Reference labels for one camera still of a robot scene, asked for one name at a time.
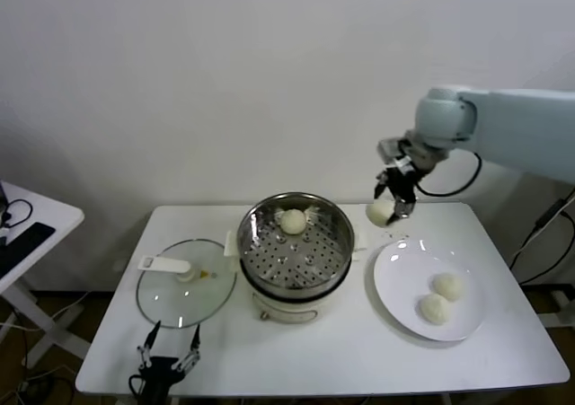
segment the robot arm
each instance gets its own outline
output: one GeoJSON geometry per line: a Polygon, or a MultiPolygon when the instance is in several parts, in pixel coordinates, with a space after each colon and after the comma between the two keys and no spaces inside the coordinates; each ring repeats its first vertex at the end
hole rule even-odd
{"type": "Polygon", "coordinates": [[[486,161],[575,183],[574,135],[575,93],[433,88],[420,100],[415,128],[379,142],[385,169],[377,176],[375,198],[385,189],[394,196],[390,223],[409,216],[417,182],[457,148],[486,161]]]}

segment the floor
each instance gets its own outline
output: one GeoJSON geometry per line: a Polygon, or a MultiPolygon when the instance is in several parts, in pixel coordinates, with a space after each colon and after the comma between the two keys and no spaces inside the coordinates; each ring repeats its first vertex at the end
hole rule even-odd
{"type": "MultiPolygon", "coordinates": [[[[531,301],[535,310],[538,312],[550,312],[556,310],[551,298],[542,292],[527,292],[527,297],[531,301]]],[[[58,309],[71,304],[74,297],[54,297],[42,296],[39,299],[39,305],[47,313],[55,313],[58,309]]],[[[100,321],[106,312],[110,302],[108,295],[91,295],[84,300],[86,311],[75,321],[70,330],[76,335],[91,341],[95,335],[100,321]]],[[[11,312],[9,305],[0,301],[0,320],[5,320],[11,312]]],[[[34,328],[28,320],[23,320],[25,327],[34,328]]],[[[571,329],[549,330],[551,337],[561,351],[563,358],[569,366],[571,373],[575,374],[575,331],[571,329]]],[[[40,332],[27,332],[26,339],[28,347],[31,347],[41,337],[40,332]]],[[[20,330],[12,329],[4,341],[0,344],[0,405],[16,404],[17,398],[13,395],[4,396],[13,391],[22,379],[21,360],[24,356],[24,341],[20,330]]],[[[48,371],[56,367],[65,365],[72,371],[77,372],[80,369],[81,361],[79,358],[68,354],[60,348],[52,348],[46,356],[39,362],[28,376],[33,376],[37,372],[48,371]]],[[[53,375],[58,378],[65,378],[74,385],[75,375],[68,372],[67,368],[58,369],[53,375]]],[[[64,381],[54,383],[53,390],[48,398],[42,402],[46,405],[114,405],[116,400],[111,397],[86,396],[80,392],[75,392],[72,402],[69,402],[71,396],[70,387],[64,381]]],[[[452,394],[452,401],[457,404],[467,397],[466,394],[452,394]]],[[[194,405],[240,405],[239,400],[187,400],[181,401],[185,405],[193,403],[194,405]]],[[[361,398],[329,398],[329,399],[302,399],[297,401],[297,405],[359,405],[361,398]]],[[[246,400],[244,405],[295,405],[291,399],[258,399],[246,400]]],[[[405,397],[377,397],[369,401],[369,405],[436,405],[440,404],[441,399],[437,395],[425,396],[405,396],[405,397]]],[[[501,405],[515,404],[534,404],[534,405],[562,405],[575,403],[575,379],[571,378],[568,383],[524,389],[514,392],[508,398],[501,401],[501,405]]]]}

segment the white wall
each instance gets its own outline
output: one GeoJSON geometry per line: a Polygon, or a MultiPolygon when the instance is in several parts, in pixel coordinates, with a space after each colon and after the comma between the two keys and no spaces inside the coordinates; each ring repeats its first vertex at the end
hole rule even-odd
{"type": "MultiPolygon", "coordinates": [[[[573,14],[573,0],[0,0],[0,173],[86,213],[28,279],[113,287],[160,204],[368,200],[377,140],[412,125],[431,85],[575,90],[573,14]]],[[[456,154],[425,184],[473,167],[456,154]]],[[[465,197],[502,247],[533,198],[565,191],[539,182],[502,223],[519,178],[488,164],[465,197]]]]}

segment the table leg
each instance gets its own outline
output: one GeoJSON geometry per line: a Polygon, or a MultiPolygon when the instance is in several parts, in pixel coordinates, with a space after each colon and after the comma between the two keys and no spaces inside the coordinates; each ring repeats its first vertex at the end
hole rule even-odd
{"type": "Polygon", "coordinates": [[[575,300],[570,301],[563,291],[553,291],[553,300],[561,307],[557,313],[539,313],[539,321],[546,329],[571,327],[575,329],[575,300]]]}
{"type": "Polygon", "coordinates": [[[0,343],[2,343],[2,341],[4,340],[4,338],[6,337],[6,335],[8,334],[8,332],[11,329],[11,327],[7,324],[15,324],[16,323],[16,315],[11,313],[10,316],[8,318],[6,318],[6,321],[4,321],[4,323],[5,323],[5,325],[2,326],[2,329],[0,329],[0,343]]]}
{"type": "Polygon", "coordinates": [[[451,405],[451,396],[449,396],[449,393],[441,393],[441,403],[443,405],[451,405]]]}
{"type": "Polygon", "coordinates": [[[471,393],[468,398],[459,402],[459,405],[494,405],[514,392],[515,390],[497,390],[495,392],[471,393]]]}
{"type": "Polygon", "coordinates": [[[61,317],[60,321],[52,320],[31,298],[28,291],[15,283],[2,294],[13,307],[26,315],[34,324],[46,332],[46,336],[28,354],[28,367],[33,367],[52,345],[58,345],[69,353],[85,358],[90,343],[65,330],[82,311],[81,306],[73,306],[61,317]]]}
{"type": "MultiPolygon", "coordinates": [[[[21,286],[21,290],[26,293],[26,295],[33,301],[36,302],[36,297],[30,293],[28,291],[28,288],[26,288],[25,286],[23,286],[22,284],[20,284],[21,286]]],[[[10,326],[10,324],[17,324],[18,322],[18,318],[16,317],[16,315],[14,315],[13,313],[10,314],[10,316],[6,319],[6,321],[4,321],[5,325],[2,326],[2,329],[0,329],[0,343],[2,343],[2,341],[4,340],[4,338],[6,337],[6,335],[8,334],[8,332],[10,331],[10,329],[12,328],[10,326]]]]}

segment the white plate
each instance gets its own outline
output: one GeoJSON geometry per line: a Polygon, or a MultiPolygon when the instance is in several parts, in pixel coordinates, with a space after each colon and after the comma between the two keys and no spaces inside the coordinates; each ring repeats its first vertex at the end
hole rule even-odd
{"type": "Polygon", "coordinates": [[[455,255],[433,248],[419,239],[405,239],[387,245],[379,253],[374,280],[381,301],[395,319],[409,330],[429,339],[452,341],[467,338],[481,326],[484,299],[472,272],[455,255]],[[440,273],[458,275],[464,295],[449,303],[451,318],[442,325],[426,321],[419,313],[419,300],[433,293],[433,277],[440,273]]]}

